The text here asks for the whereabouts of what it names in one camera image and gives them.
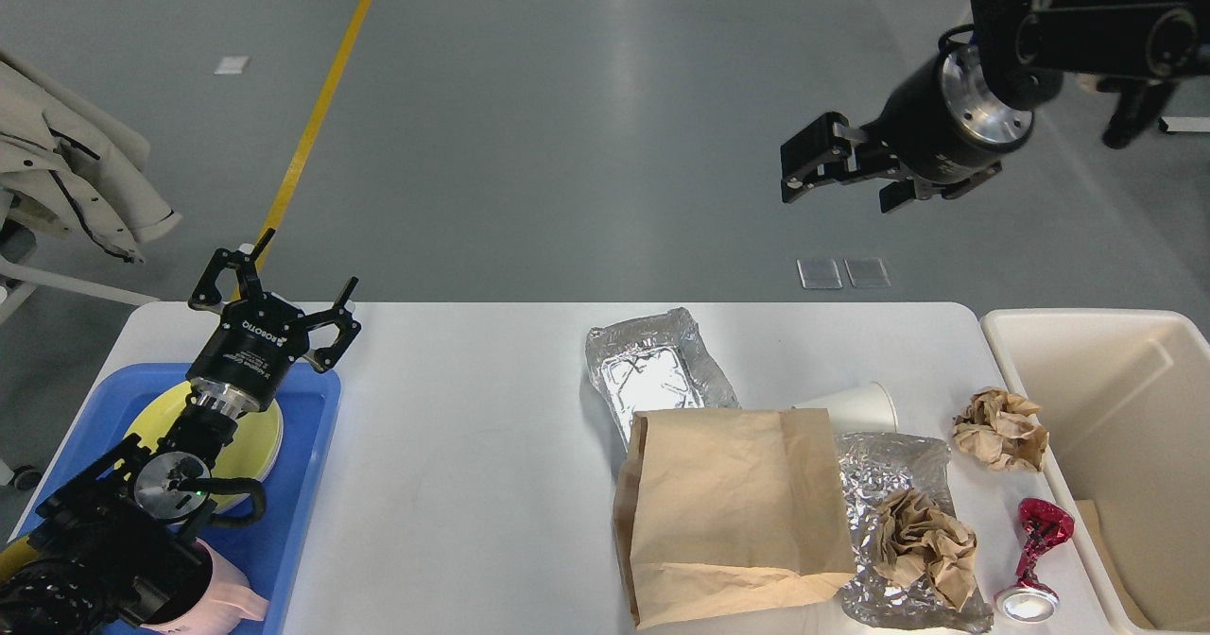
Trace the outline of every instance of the paper cup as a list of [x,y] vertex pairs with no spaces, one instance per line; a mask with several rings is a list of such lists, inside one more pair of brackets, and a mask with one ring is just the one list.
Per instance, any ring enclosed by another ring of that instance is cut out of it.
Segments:
[[243,619],[265,620],[269,600],[252,591],[248,578],[223,555],[198,539],[197,544],[211,556],[211,582],[194,608],[167,623],[143,623],[143,628],[160,633],[189,635],[226,635]]
[[891,393],[881,382],[870,382],[835,394],[799,402],[796,409],[828,409],[832,432],[899,432]]

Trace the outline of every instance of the aluminum foil tray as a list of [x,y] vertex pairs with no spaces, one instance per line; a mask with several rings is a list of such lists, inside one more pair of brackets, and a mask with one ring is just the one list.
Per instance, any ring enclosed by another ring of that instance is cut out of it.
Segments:
[[627,448],[635,411],[739,408],[687,308],[588,330],[584,357]]
[[962,611],[955,611],[933,594],[927,575],[903,589],[874,570],[877,507],[892,492],[920,489],[943,512],[953,515],[953,500],[945,479],[950,446],[940,438],[854,432],[836,438],[836,454],[857,555],[857,576],[840,589],[845,613],[875,628],[941,627],[972,634],[991,630],[992,610],[978,589]]

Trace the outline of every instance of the white table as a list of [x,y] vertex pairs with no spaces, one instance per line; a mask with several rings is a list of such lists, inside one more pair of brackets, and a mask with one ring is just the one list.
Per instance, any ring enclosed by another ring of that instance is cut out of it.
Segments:
[[[340,418],[286,631],[634,631],[610,524],[623,450],[588,383],[583,342],[593,325],[673,306],[361,305],[364,333],[338,366]],[[900,432],[946,438],[974,391],[1003,385],[958,305],[687,307],[748,409],[877,380]],[[98,380],[143,360],[192,360],[215,322],[183,304],[138,308]],[[1042,475],[990,473],[958,452],[949,474],[957,514],[979,533],[990,601],[1013,582],[1016,504],[1051,496]],[[1062,599],[1056,617],[998,618],[996,633],[1111,633],[1074,547],[1047,555],[1039,573]],[[869,631],[832,600],[645,633]]]

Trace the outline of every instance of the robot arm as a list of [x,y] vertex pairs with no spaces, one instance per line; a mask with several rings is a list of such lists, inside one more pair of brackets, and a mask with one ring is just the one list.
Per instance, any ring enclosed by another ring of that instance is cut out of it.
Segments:
[[[238,416],[269,408],[294,360],[325,373],[361,329],[348,302],[357,278],[332,308],[313,314],[261,289],[255,259],[271,238],[267,231],[250,252],[212,256],[189,304],[218,313],[220,323],[189,368],[186,405],[156,449],[132,434],[36,508],[44,521],[28,544],[38,556],[0,582],[0,633],[87,635],[117,618],[173,620],[208,582],[208,558],[194,545],[198,531],[264,515],[259,481],[211,475],[218,455]],[[240,289],[226,304],[217,287],[225,270],[235,271]],[[310,331],[324,325],[336,325],[336,341],[311,350]],[[215,515],[212,496],[234,493],[248,493],[252,512]]]
[[[1210,75],[1210,0],[970,0],[952,28],[863,127],[820,115],[782,145],[782,201],[825,184],[891,179],[883,213],[957,198],[998,174],[1025,145],[1033,109],[1065,71],[1119,92],[1102,142],[1123,149],[1163,112],[1176,83]],[[970,41],[953,37],[970,33]]]

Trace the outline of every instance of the plastic storage bin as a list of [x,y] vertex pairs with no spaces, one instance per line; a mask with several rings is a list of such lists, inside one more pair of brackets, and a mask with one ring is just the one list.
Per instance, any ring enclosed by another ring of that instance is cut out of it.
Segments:
[[1084,524],[1074,537],[1124,633],[1210,631],[1210,346],[1183,316],[1123,308],[1004,308],[983,319],[1010,391],[1043,406],[1062,468],[1055,501],[1093,500],[1129,620]]

